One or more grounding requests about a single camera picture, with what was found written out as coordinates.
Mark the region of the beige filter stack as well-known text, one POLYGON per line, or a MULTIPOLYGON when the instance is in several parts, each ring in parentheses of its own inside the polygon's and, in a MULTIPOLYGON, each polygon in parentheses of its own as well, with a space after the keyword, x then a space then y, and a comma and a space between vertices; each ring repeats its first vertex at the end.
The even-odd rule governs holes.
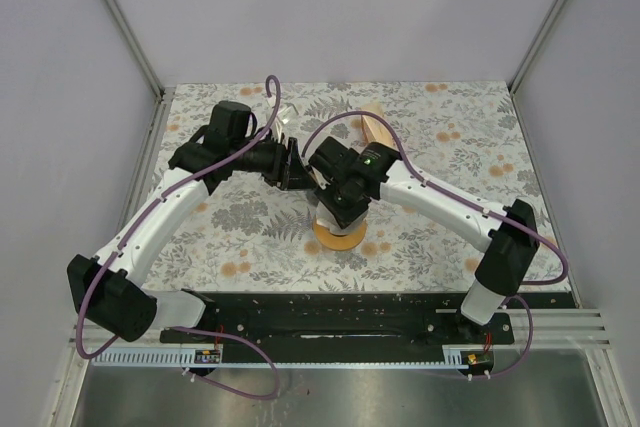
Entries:
MULTIPOLYGON (((360 107, 363 112, 369 112, 376 116, 385 119, 383 107, 379 102, 371 102, 360 107)), ((377 119, 371 116, 361 117, 361 129, 364 135, 364 140, 367 144, 372 142, 378 142, 387 147, 396 149, 396 143, 389 130, 377 119)))

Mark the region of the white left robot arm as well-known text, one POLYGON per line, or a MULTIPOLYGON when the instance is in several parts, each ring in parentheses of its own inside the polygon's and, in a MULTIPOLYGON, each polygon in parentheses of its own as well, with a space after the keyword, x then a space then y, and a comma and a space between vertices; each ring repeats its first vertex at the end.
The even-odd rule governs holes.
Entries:
POLYGON ((205 342, 217 329, 206 300, 195 292, 145 291, 162 249, 195 208, 235 172, 257 173, 279 190, 311 190, 298 142, 285 134, 294 107, 274 109, 263 128, 252 110, 221 101, 210 120, 181 145, 140 211, 92 257, 76 255, 67 277, 78 320, 89 320, 133 342, 151 328, 181 326, 205 342))

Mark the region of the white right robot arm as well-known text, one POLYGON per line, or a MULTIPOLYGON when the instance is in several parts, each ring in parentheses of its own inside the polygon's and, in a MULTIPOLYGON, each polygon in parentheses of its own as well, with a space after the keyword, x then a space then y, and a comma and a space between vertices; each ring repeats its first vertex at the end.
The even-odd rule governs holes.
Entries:
POLYGON ((430 181, 400 152, 378 142, 357 152, 328 137, 309 165, 319 183, 314 230, 330 248, 349 248, 363 237, 370 203, 382 201, 415 210, 482 253, 454 321, 457 335, 469 343, 490 332, 494 312, 517 293, 540 246, 528 203, 503 206, 430 181))

